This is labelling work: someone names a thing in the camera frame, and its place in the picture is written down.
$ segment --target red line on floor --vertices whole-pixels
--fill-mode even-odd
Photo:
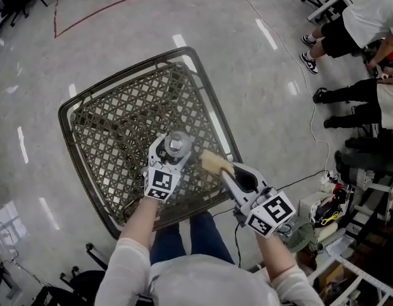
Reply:
[[[94,16],[94,15],[96,15],[96,14],[98,14],[98,13],[104,11],[104,10],[106,10],[106,9],[109,9],[109,8],[111,8],[111,7],[113,7],[113,6],[117,5],[117,4],[120,4],[120,3],[123,3],[123,2],[126,2],[126,1],[127,1],[127,0],[116,1],[115,3],[112,3],[112,4],[110,4],[109,6],[106,6],[106,7],[102,8],[102,9],[99,9],[98,11],[95,11],[94,13],[91,13],[90,15],[88,15],[88,16],[86,16],[86,17],[80,19],[79,21],[75,22],[74,24],[70,25],[68,28],[64,29],[64,30],[61,31],[59,34],[57,34],[57,31],[56,31],[56,15],[57,15],[57,8],[56,8],[56,7],[57,7],[57,4],[58,4],[59,0],[56,0],[56,5],[55,5],[55,16],[54,16],[54,31],[55,31],[55,38],[59,37],[60,35],[62,35],[62,34],[65,33],[66,31],[69,31],[71,28],[73,28],[73,27],[75,27],[76,25],[80,24],[80,23],[83,22],[84,20],[86,20],[86,19],[88,19],[88,18],[90,18],[90,17],[92,17],[92,16]]]

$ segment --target polished floor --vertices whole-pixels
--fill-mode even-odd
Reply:
[[[59,0],[56,26],[61,33],[76,21],[118,0]],[[300,0],[251,0],[280,34],[292,55],[306,51],[300,36],[315,25],[313,9]],[[309,122],[313,103],[302,70],[280,38],[245,0],[129,0],[109,8],[54,38],[56,0],[29,7],[29,18],[6,24],[0,44],[0,221],[9,227],[17,261],[42,281],[64,287],[61,272],[73,265],[97,266],[85,254],[92,242],[110,256],[115,240],[93,210],[75,173],[57,119],[60,105],[74,94],[146,58],[175,48],[182,38],[200,56],[244,162],[263,171],[274,187],[287,185],[324,167],[327,146],[315,143]],[[304,69],[310,93],[367,78],[360,58],[323,57],[319,74]],[[324,129],[332,113],[350,105],[320,106],[313,130],[327,140],[331,154],[351,130]],[[334,168],[332,155],[328,167]],[[286,188],[298,201],[318,189],[319,177]],[[228,201],[212,213],[232,206]],[[217,226],[237,259],[236,220],[218,215]],[[189,246],[188,224],[181,225]],[[242,267],[259,262],[252,232],[238,231]],[[15,251],[0,228],[0,255]],[[29,305],[39,285],[7,264],[22,288],[15,305]]]

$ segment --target yellow sponge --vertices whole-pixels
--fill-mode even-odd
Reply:
[[[226,170],[232,176],[235,176],[235,169],[232,163],[223,159],[221,156],[217,156],[209,150],[204,150],[201,154],[202,168],[207,170],[213,175],[219,176],[221,169]]]

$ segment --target lattice tabletop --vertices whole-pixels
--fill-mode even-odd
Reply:
[[[172,52],[163,56],[164,59],[168,56],[175,58]],[[200,66],[199,59],[192,56],[194,63]],[[139,65],[129,70],[137,68],[141,71]],[[202,66],[198,72],[191,72],[182,61],[173,60],[161,66],[154,61],[153,68],[119,82],[96,97],[92,94],[87,98],[77,97],[74,102],[82,103],[69,116],[69,134],[73,137],[73,147],[77,149],[70,150],[72,160],[95,208],[98,212],[99,208],[103,211],[100,212],[103,221],[105,211],[109,218],[105,224],[108,227],[113,224],[117,230],[124,225],[144,195],[142,168],[147,165],[150,144],[161,133],[181,130],[190,136],[193,143],[192,155],[182,171],[179,185],[170,199],[160,205],[154,228],[180,221],[228,198],[220,181],[201,169],[199,161],[204,149],[226,154],[218,130],[212,123],[212,112],[216,111],[214,114],[217,114],[218,109],[211,107],[209,110],[200,93],[209,87]],[[70,107],[70,102],[59,111],[62,125],[62,109],[67,104]],[[221,119],[220,116],[221,112],[215,119]],[[231,155],[237,161],[240,157],[232,145],[230,133],[227,133],[227,141],[229,143],[226,144],[231,146],[228,157]],[[77,161],[83,163],[85,173],[78,169]],[[87,187],[88,181],[91,182],[90,187]],[[91,188],[96,190],[95,201]],[[116,236],[114,228],[109,230]]]

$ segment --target person's hand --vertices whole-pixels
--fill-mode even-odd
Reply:
[[[386,73],[386,74],[388,74],[388,75],[393,75],[393,68],[391,68],[391,67],[385,67],[385,68],[383,69],[383,72]]]
[[[378,63],[374,59],[371,59],[369,62],[366,63],[366,67],[368,70],[372,70],[376,67],[377,64]]]

